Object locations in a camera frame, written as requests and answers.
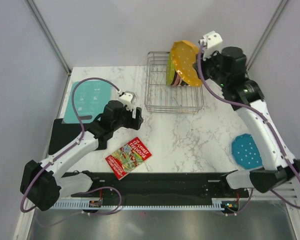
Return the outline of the wire dish rack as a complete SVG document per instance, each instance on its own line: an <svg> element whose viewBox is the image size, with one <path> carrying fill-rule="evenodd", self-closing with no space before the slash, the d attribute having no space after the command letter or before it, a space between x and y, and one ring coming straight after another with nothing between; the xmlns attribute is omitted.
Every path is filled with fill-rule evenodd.
<svg viewBox="0 0 300 240"><path fill-rule="evenodd" d="M147 54L144 105L150 113L196 114L204 107L202 87L166 85L169 53Z"/></svg>

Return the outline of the orange polka dot plate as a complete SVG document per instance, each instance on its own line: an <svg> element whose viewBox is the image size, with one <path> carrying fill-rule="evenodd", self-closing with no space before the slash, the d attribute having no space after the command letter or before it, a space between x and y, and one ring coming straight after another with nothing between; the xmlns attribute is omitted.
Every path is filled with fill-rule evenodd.
<svg viewBox="0 0 300 240"><path fill-rule="evenodd" d="M189 86L196 88L203 84L194 69L198 52L199 48L188 40L174 42L170 50L171 60L177 74Z"/></svg>

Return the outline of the pink polka dot plate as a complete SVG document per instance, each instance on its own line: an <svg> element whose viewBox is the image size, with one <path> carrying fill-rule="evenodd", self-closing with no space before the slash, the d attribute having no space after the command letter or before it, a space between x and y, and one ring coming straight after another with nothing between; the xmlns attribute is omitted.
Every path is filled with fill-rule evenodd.
<svg viewBox="0 0 300 240"><path fill-rule="evenodd" d="M171 85L172 86L181 86L182 82L183 82L183 79L180 77L180 75L177 72L175 72Z"/></svg>

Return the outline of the green polka dot plate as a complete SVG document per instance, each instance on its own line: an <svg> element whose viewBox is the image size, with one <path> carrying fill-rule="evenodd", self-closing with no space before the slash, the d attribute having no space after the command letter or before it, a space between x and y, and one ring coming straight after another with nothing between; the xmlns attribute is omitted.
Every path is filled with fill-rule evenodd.
<svg viewBox="0 0 300 240"><path fill-rule="evenodd" d="M176 78L176 70L175 65L172 59L171 53L168 55L168 60L166 64L166 85L172 86L174 84L175 78Z"/></svg>

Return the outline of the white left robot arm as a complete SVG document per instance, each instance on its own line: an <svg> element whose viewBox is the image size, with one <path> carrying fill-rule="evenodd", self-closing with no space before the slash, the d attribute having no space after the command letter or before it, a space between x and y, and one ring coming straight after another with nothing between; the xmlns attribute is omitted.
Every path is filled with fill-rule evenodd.
<svg viewBox="0 0 300 240"><path fill-rule="evenodd" d="M96 196L100 185L87 171L72 176L64 174L93 151L105 150L108 140L119 128L139 130L143 123L142 109L129 110L118 100L105 105L91 123L69 144L40 162L29 161L20 185L22 200L30 200L41 211L50 209L60 198L85 193Z"/></svg>

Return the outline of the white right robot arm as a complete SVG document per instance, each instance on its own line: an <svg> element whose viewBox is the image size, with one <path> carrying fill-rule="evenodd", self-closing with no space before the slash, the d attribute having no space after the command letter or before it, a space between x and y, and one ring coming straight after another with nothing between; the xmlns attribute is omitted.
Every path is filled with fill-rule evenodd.
<svg viewBox="0 0 300 240"><path fill-rule="evenodd" d="M260 153L262 165L251 170L235 170L221 179L219 191L225 197L237 189L256 189L260 193L296 178L300 183L300 159L285 145L276 129L258 84L246 76L247 57L239 47L222 50L199 47L193 67L203 81L210 79L221 87L222 96L208 91L230 104L247 126Z"/></svg>

